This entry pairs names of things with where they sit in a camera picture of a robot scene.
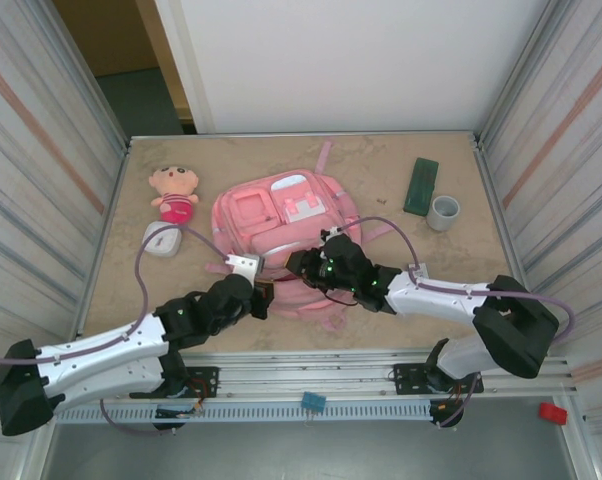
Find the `pink backpack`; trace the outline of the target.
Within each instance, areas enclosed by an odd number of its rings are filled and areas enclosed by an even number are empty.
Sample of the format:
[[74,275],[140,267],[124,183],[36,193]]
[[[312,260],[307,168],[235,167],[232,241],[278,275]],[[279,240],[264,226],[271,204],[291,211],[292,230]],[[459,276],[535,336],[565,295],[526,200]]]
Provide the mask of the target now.
[[226,255],[258,256],[257,278],[272,299],[270,314],[316,321],[328,331],[345,325],[345,292],[323,295],[285,269],[289,255],[320,245],[320,233],[360,218],[351,196],[324,174],[332,143],[324,143],[314,170],[296,169],[234,186],[213,207],[214,245]]

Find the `green pencil case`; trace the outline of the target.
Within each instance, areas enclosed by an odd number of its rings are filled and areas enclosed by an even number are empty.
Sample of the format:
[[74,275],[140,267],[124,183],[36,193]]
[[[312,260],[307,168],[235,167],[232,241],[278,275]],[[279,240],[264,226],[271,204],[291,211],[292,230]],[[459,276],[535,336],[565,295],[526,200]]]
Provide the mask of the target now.
[[425,217],[435,190],[439,163],[419,157],[412,171],[403,211]]

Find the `pink plush doll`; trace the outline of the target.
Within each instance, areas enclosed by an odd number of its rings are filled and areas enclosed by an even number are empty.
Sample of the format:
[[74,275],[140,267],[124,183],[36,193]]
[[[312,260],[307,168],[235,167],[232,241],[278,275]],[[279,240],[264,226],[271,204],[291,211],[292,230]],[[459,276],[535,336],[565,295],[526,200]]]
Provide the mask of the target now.
[[157,193],[150,205],[159,210],[163,222],[190,222],[199,202],[195,193],[199,178],[194,171],[179,166],[162,167],[150,175],[148,183]]

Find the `white square alarm clock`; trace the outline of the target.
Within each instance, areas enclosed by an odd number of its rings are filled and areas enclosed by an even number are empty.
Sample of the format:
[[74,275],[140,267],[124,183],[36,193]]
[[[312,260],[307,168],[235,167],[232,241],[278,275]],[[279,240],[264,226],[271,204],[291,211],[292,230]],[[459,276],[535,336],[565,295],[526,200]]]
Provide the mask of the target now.
[[177,254],[182,240],[181,230],[170,228],[169,222],[151,222],[143,235],[144,251],[156,257],[173,257]]

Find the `grey cup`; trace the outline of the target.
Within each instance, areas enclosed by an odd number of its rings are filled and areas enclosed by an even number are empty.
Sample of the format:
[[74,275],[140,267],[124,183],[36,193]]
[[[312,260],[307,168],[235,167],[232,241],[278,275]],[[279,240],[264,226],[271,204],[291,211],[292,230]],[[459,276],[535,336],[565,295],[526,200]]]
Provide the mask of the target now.
[[460,214],[459,202],[447,195],[437,196],[426,216],[427,224],[437,232],[449,231]]

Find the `black power connector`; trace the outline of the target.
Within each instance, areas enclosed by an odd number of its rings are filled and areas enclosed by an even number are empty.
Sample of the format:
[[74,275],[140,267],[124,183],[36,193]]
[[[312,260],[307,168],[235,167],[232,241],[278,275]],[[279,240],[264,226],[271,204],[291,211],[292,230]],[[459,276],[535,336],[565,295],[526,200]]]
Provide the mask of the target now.
[[465,402],[462,400],[431,400],[430,422],[438,428],[455,427],[463,418]]
[[193,406],[169,406],[159,405],[155,411],[154,428],[157,431],[176,431],[190,420],[199,416],[202,408]]

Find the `translucent side panel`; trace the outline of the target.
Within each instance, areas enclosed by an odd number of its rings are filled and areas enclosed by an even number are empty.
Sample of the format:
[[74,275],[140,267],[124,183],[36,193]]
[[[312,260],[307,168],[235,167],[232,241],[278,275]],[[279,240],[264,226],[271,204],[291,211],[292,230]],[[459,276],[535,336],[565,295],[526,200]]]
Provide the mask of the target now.
[[[0,356],[75,334],[126,152],[52,0],[0,0]],[[0,429],[0,480],[30,442]]]
[[516,274],[575,313],[554,351],[602,478],[602,0],[545,0],[478,145]]

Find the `beige door jamb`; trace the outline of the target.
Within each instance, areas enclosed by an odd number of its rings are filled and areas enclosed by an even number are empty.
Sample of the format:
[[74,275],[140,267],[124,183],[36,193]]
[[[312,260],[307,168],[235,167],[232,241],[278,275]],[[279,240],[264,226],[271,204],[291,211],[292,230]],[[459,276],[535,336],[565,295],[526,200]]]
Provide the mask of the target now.
[[177,116],[183,124],[194,124],[184,88],[163,28],[155,0],[135,0],[146,34],[158,62]]

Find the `red plastic block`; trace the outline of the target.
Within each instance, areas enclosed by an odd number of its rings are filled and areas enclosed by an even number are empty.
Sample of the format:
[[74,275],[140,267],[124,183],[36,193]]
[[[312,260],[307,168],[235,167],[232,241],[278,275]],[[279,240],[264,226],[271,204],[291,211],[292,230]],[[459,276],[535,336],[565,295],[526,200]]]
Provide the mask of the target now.
[[545,421],[559,426],[565,426],[568,421],[567,410],[550,402],[539,404],[538,416]]

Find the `aluminium rail frame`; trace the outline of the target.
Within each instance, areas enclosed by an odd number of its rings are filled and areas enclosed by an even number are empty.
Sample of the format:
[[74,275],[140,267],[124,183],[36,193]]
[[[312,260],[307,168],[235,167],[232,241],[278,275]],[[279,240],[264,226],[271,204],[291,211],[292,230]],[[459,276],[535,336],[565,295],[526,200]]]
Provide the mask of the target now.
[[[219,400],[291,400],[305,391],[334,400],[396,394],[392,367],[422,363],[425,349],[316,350],[290,352],[184,352],[187,366],[220,369]],[[482,374],[484,397],[552,397],[577,393],[567,361],[545,359],[538,376],[521,379],[502,369]]]

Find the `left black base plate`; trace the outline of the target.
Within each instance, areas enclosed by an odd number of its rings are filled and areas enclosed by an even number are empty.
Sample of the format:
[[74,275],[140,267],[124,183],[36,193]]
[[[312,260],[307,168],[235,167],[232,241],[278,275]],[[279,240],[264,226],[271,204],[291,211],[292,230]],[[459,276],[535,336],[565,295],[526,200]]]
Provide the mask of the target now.
[[133,392],[132,399],[195,399],[215,398],[219,383],[218,367],[185,367],[167,374],[151,392]]

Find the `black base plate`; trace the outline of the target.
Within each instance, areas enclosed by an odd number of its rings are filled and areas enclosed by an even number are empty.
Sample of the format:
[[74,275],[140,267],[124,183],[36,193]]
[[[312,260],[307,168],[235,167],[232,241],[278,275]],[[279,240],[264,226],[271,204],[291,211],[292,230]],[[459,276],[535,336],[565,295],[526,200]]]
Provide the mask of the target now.
[[219,383],[218,367],[185,367],[167,374],[151,392],[133,392],[132,399],[195,399],[215,398]]
[[483,393],[481,378],[469,374],[462,379],[453,379],[436,366],[425,363],[395,364],[389,374],[397,395],[425,395],[451,393]]

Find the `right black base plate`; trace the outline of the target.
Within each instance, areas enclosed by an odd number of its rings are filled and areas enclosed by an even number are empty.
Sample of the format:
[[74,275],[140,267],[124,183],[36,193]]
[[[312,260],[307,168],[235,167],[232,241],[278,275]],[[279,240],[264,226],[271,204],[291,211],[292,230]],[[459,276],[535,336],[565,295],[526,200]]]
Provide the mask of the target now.
[[451,393],[483,393],[481,378],[469,374],[462,379],[453,379],[436,366],[425,363],[395,364],[389,374],[397,395],[425,395]]

